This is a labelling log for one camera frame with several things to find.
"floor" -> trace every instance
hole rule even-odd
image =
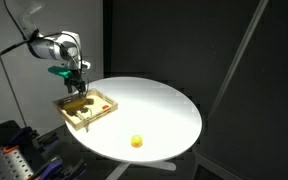
[[[55,129],[60,140],[43,154],[45,158],[59,155],[65,166],[75,165],[81,158],[88,164],[87,171],[81,176],[81,180],[106,179],[119,165],[119,162],[100,157],[82,147],[71,135],[66,126]],[[176,164],[176,171],[160,170],[142,166],[131,165],[122,174],[120,180],[193,180],[196,171],[194,153],[191,150],[181,156],[169,160]]]

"white round table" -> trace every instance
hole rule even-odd
[[[198,109],[184,94],[153,80],[135,77],[101,79],[89,84],[118,103],[118,109],[76,131],[73,136],[91,151],[122,162],[107,178],[118,179],[130,164],[166,170],[176,166],[165,160],[189,149],[198,139],[202,121]],[[131,145],[140,135],[140,148]]]

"wooden tray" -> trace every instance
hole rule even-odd
[[[69,122],[75,130],[110,114],[118,108],[118,104],[111,98],[105,96],[97,89],[90,89],[86,94],[86,99],[81,100],[79,106],[67,108],[69,102],[81,100],[78,94],[54,101],[54,104],[61,116]]]

